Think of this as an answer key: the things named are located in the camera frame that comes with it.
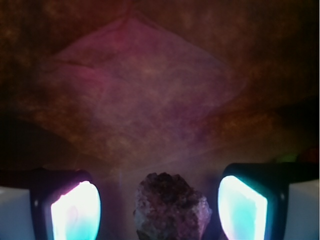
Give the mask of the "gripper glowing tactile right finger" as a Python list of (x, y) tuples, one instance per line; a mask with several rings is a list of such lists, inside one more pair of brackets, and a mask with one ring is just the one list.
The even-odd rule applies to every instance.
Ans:
[(218, 187), (217, 206), (229, 240), (318, 240), (317, 163), (232, 163)]

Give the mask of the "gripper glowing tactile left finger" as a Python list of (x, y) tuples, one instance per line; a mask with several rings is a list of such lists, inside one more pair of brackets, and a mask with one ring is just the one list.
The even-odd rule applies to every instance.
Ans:
[(84, 170), (1, 170), (2, 240), (94, 240), (101, 198)]

